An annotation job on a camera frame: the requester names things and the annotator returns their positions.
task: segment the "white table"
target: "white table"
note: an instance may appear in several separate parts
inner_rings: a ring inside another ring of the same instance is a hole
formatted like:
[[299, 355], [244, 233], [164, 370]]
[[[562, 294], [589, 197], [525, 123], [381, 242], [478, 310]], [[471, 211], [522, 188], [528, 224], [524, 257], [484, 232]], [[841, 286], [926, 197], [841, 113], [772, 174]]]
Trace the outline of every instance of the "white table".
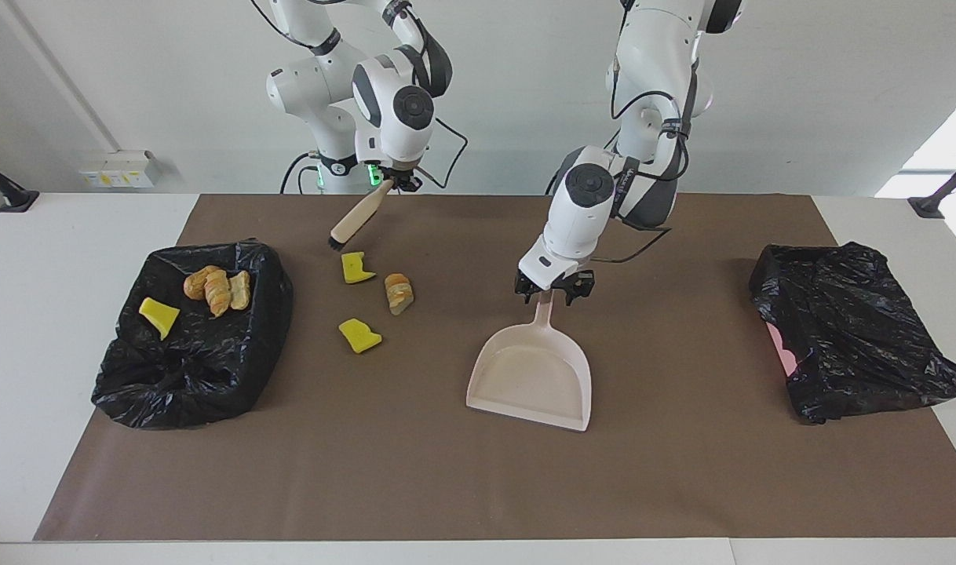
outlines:
[[[196, 199], [44, 194], [26, 214], [0, 215], [0, 563], [956, 564], [956, 539], [30, 543], [93, 410], [86, 391], [115, 335], [113, 319], [144, 258], [173, 246]], [[921, 221], [900, 200], [816, 204], [839, 242], [890, 258], [956, 361], [948, 228]], [[956, 400], [935, 412], [956, 447]]]

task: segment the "dustpan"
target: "dustpan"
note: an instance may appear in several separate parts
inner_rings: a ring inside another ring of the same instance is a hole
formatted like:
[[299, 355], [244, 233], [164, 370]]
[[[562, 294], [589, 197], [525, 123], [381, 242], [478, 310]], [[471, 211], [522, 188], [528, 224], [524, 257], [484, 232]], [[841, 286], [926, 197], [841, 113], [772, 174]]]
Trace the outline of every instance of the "dustpan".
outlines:
[[467, 405], [585, 432], [589, 363], [579, 344], [551, 326], [551, 297], [540, 293], [531, 324], [489, 337], [471, 373]]

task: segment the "dustpan handle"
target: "dustpan handle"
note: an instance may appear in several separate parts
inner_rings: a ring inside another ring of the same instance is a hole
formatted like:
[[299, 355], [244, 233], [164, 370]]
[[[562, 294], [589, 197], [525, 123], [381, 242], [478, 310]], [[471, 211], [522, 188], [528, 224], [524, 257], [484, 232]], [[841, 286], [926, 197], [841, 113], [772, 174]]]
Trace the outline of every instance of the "dustpan handle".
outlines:
[[535, 326], [551, 326], [551, 297], [554, 290], [544, 290], [538, 294], [538, 310], [535, 311]]

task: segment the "yellow sponge piece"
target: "yellow sponge piece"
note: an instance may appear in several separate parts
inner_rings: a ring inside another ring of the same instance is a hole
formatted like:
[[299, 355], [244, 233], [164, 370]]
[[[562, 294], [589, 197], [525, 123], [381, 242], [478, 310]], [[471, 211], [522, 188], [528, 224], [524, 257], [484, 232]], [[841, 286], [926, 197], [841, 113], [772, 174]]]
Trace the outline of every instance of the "yellow sponge piece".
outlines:
[[349, 342], [349, 346], [352, 346], [352, 350], [357, 354], [374, 347], [384, 339], [381, 334], [371, 332], [370, 326], [363, 324], [356, 318], [346, 319], [345, 322], [338, 325], [338, 330], [342, 332], [345, 340]]
[[181, 312], [179, 308], [161, 304], [151, 299], [151, 297], [146, 297], [144, 303], [140, 304], [140, 314], [154, 325], [158, 332], [161, 332], [161, 341], [165, 340], [167, 333], [170, 332], [170, 327], [174, 325], [178, 312]]
[[363, 255], [363, 251], [342, 254], [342, 275], [345, 276], [346, 285], [362, 283], [363, 280], [370, 280], [377, 276], [375, 272], [363, 270]]

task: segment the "black pole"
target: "black pole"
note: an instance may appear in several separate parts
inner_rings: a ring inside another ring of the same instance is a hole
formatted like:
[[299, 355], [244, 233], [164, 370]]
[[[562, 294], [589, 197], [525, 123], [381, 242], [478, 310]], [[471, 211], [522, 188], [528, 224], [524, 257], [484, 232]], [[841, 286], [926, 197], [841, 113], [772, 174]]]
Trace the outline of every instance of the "black pole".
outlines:
[[4, 196], [1, 212], [24, 212], [38, 198], [36, 190], [25, 190], [20, 184], [0, 172], [0, 193]]
[[956, 190], [956, 172], [952, 173], [951, 178], [945, 181], [945, 184], [936, 190], [935, 194], [925, 196], [924, 198], [908, 198], [907, 201], [911, 203], [911, 208], [914, 208], [914, 211], [922, 218], [942, 219], [945, 218], [945, 216], [942, 215], [942, 212], [938, 211], [938, 205], [942, 202], [943, 198], [951, 195], [954, 190]]

